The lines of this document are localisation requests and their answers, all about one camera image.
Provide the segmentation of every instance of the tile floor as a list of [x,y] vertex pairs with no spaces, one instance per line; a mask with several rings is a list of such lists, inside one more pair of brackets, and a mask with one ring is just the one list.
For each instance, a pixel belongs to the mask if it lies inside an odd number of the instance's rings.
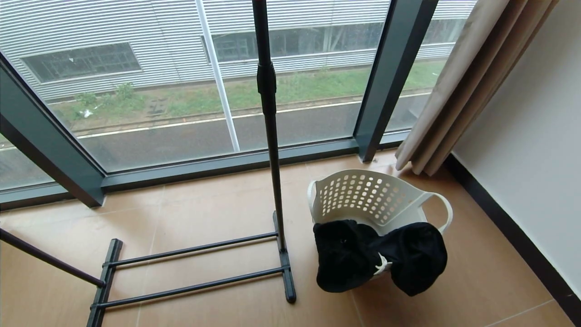
[[[558,304],[472,198],[445,170],[432,178],[393,168],[394,151],[364,165],[355,156],[284,167],[282,193],[297,302],[285,301],[275,275],[110,310],[103,326],[572,326]],[[454,222],[444,239],[444,274],[427,292],[407,297],[389,275],[341,294],[318,288],[317,250],[306,202],[310,180],[361,168],[399,176],[446,196]],[[268,170],[111,194],[99,209],[66,201],[0,214],[0,226],[94,276],[112,238],[121,258],[273,230]],[[424,205],[443,223],[437,200]],[[84,326],[95,288],[1,246],[0,325]],[[111,300],[158,292],[279,265],[273,241],[119,270]]]

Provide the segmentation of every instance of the corrugated metal siding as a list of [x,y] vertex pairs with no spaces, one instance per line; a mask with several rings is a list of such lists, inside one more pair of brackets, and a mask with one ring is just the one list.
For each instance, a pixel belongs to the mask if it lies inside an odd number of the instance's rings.
[[[440,0],[434,19],[466,18],[476,0]],[[389,0],[269,0],[269,26],[287,29],[382,22]],[[214,34],[253,31],[252,4],[206,0]],[[45,100],[82,92],[213,79],[191,0],[2,0],[0,49]],[[142,72],[40,84],[20,58],[70,48],[129,42]],[[419,58],[446,56],[453,44],[423,45]],[[371,64],[374,50],[274,58],[278,72]],[[250,76],[256,61],[221,63],[224,77]]]

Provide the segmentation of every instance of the white pole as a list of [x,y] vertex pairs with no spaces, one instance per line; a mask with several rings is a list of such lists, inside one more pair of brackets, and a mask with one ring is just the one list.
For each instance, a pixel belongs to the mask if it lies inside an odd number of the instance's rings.
[[206,49],[208,50],[208,56],[210,57],[210,63],[212,69],[214,70],[214,79],[216,80],[216,85],[218,86],[218,93],[220,94],[220,102],[222,102],[222,109],[224,110],[224,116],[226,117],[226,124],[228,125],[228,132],[230,133],[230,140],[232,141],[232,147],[235,152],[240,152],[240,145],[238,145],[238,138],[236,136],[236,129],[234,129],[234,121],[232,120],[232,113],[230,112],[230,106],[228,105],[228,98],[226,97],[226,89],[224,88],[224,81],[222,80],[222,74],[220,73],[220,66],[218,65],[218,57],[216,56],[216,50],[214,49],[214,42],[212,41],[212,36],[210,34],[210,26],[208,26],[208,19],[206,18],[206,11],[204,10],[203,0],[196,0],[196,8],[198,9],[198,16],[200,17],[200,24],[202,25],[202,32],[204,34],[204,42],[206,43]]

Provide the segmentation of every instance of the beige curtain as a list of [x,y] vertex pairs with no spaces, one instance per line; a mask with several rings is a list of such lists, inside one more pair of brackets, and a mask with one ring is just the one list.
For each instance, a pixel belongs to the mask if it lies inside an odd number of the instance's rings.
[[490,101],[558,0],[480,0],[418,121],[397,149],[396,169],[411,161],[434,174]]

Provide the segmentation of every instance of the white trash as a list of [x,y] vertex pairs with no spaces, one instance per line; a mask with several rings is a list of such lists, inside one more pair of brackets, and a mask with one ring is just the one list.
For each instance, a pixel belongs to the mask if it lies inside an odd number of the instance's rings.
[[452,222],[452,206],[438,193],[422,191],[397,177],[362,169],[336,172],[312,181],[307,190],[313,223],[353,219],[380,236],[415,222],[428,222],[422,204],[436,196],[448,211],[444,233]]

